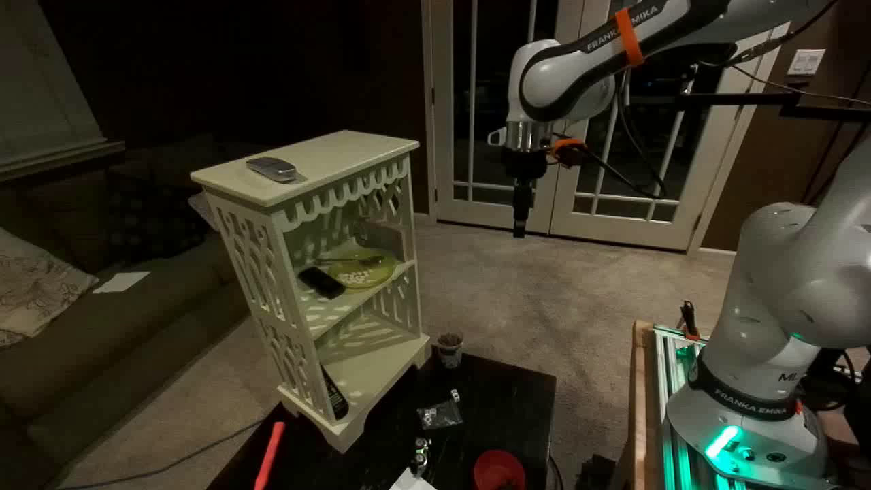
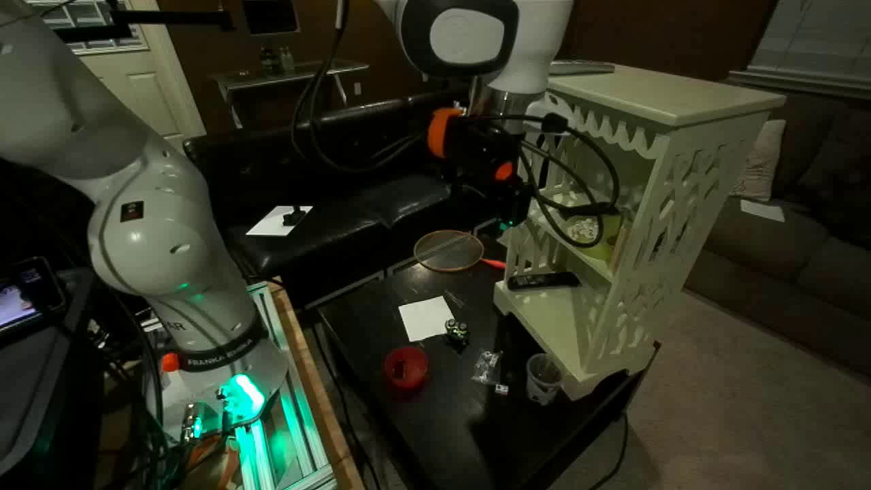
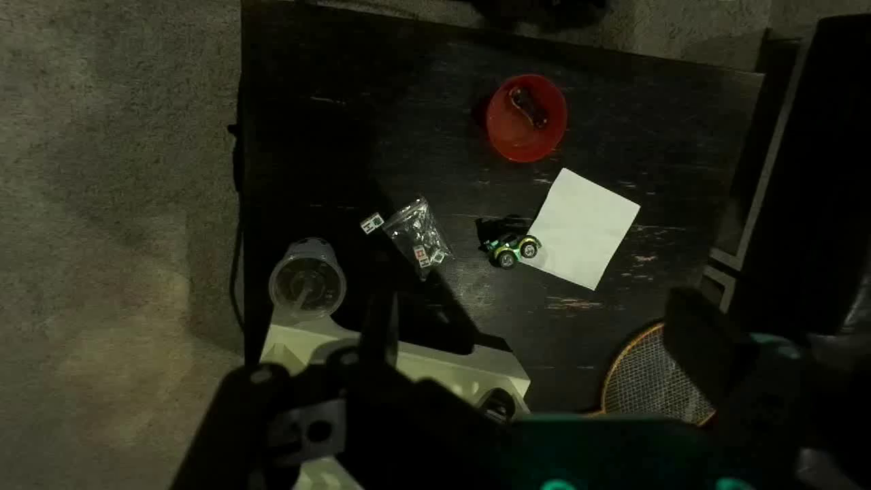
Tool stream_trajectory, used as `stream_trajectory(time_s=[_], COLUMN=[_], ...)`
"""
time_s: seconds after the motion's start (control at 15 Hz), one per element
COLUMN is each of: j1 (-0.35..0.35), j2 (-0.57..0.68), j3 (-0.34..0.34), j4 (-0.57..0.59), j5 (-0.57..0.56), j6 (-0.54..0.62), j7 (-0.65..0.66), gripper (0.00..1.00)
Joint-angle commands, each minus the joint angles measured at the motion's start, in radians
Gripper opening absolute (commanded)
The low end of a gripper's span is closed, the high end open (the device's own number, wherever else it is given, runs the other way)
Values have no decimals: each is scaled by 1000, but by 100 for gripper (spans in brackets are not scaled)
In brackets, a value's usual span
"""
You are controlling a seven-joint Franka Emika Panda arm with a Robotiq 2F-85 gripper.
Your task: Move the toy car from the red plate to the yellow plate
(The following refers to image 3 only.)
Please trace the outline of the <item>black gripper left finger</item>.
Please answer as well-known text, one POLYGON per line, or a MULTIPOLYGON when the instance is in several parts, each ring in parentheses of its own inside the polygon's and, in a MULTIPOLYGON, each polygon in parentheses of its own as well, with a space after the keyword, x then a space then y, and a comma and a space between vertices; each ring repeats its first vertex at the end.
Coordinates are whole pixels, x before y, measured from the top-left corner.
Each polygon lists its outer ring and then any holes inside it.
POLYGON ((399 308, 399 289, 393 271, 393 253, 395 244, 377 234, 370 243, 370 271, 369 271, 369 309, 362 324, 362 358, 395 364, 399 361, 399 336, 401 336, 401 308, 399 308))

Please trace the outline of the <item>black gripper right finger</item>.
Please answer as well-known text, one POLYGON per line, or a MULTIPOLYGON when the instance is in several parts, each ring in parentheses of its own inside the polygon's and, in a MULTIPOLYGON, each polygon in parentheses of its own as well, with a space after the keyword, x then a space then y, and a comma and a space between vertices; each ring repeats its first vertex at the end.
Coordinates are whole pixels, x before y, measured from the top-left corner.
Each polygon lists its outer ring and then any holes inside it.
POLYGON ((774 353, 697 289, 670 290, 664 346, 725 422, 774 425, 769 373, 774 353))

